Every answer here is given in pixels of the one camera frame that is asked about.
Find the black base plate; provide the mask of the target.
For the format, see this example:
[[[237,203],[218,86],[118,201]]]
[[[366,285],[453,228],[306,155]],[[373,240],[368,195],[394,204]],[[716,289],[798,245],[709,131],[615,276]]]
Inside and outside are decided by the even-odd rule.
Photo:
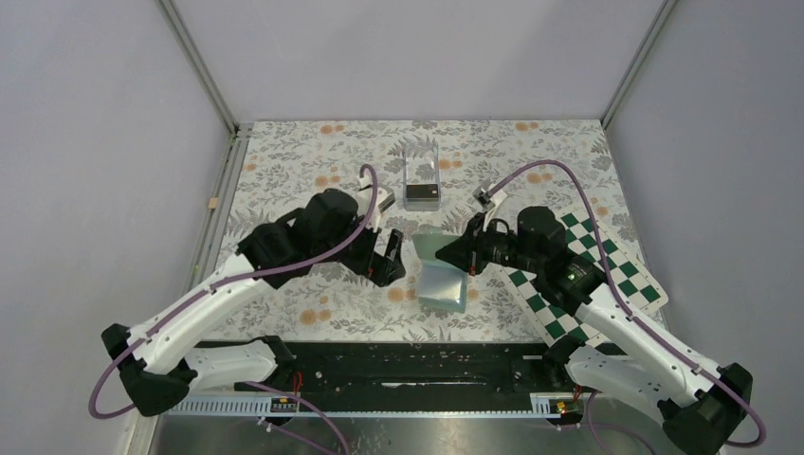
[[[528,411],[532,396],[571,399],[576,386],[543,342],[283,341],[264,385],[325,412]]]

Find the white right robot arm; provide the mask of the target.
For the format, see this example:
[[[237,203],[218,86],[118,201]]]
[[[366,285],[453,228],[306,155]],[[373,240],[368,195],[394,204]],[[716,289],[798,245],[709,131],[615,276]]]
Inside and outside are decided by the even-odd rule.
[[[685,454],[716,454],[746,417],[753,377],[700,355],[612,291],[603,269],[573,252],[566,227],[546,207],[520,211],[517,228],[478,213],[437,259],[471,275],[498,264],[533,274],[539,297],[595,328],[631,359],[610,358],[571,336],[557,340],[545,381],[600,391],[645,414]]]

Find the green card holder wallet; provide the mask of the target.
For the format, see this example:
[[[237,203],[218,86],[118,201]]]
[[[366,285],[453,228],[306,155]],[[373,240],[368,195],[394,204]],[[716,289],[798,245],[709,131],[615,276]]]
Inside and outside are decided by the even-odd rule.
[[[457,239],[456,235],[436,232],[412,236],[421,263],[416,293],[419,303],[425,308],[452,313],[466,311],[468,275],[435,257],[439,249]]]

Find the floral patterned table mat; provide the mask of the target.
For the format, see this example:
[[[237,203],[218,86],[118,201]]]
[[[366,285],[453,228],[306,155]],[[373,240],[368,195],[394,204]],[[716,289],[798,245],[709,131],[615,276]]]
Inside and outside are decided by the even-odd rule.
[[[220,257],[255,227],[304,206],[321,191],[357,189],[363,164],[396,200],[382,225],[404,234],[406,275],[378,287],[339,264],[320,264],[229,315],[221,340],[275,335],[330,341],[544,341],[603,337],[544,302],[526,273],[489,266],[459,298],[424,297],[429,268],[415,244],[458,235],[481,205],[476,191],[498,182],[496,218],[513,226],[521,209],[550,208],[572,250],[593,259],[603,241],[618,287],[661,318],[667,294],[641,264],[638,240],[612,153],[596,120],[264,121],[247,134]],[[599,234],[593,234],[599,227]]]

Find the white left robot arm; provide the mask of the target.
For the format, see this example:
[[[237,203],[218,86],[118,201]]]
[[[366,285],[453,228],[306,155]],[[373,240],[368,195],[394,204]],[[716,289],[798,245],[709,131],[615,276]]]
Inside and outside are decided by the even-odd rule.
[[[406,274],[403,233],[393,229],[384,253],[375,251],[380,220],[394,203],[392,191],[365,185],[357,194],[329,189],[273,222],[261,224],[205,280],[168,308],[133,327],[113,323],[101,340],[131,400],[143,416],[161,414],[190,392],[236,382],[288,386],[294,365],[268,341],[201,348],[199,342],[229,314],[319,263],[341,264],[385,287]]]

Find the clear card box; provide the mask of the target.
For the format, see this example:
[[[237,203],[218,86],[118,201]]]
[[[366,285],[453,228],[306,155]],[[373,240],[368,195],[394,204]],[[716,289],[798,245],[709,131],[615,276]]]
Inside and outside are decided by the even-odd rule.
[[[403,143],[403,202],[408,211],[437,211],[441,205],[439,146],[428,137],[406,138]],[[412,184],[438,184],[438,201],[406,201],[405,186]]]

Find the dark credit card stack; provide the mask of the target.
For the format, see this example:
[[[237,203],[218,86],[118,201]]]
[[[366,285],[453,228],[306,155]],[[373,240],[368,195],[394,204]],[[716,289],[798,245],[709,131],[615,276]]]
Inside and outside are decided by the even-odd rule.
[[[440,188],[438,184],[412,184],[405,186],[406,201],[438,201]]]

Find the aluminium frame rail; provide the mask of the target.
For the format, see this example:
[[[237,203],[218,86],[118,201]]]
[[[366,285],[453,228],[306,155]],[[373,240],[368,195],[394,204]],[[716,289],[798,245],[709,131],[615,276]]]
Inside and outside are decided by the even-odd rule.
[[[217,260],[252,125],[238,127],[224,159],[217,195],[192,262],[189,291],[155,316],[128,329],[125,339],[136,375],[126,390],[142,416],[160,415],[190,393],[231,385],[271,368],[261,349],[204,348],[201,341],[265,290],[265,283],[237,274],[254,268],[242,256]]]

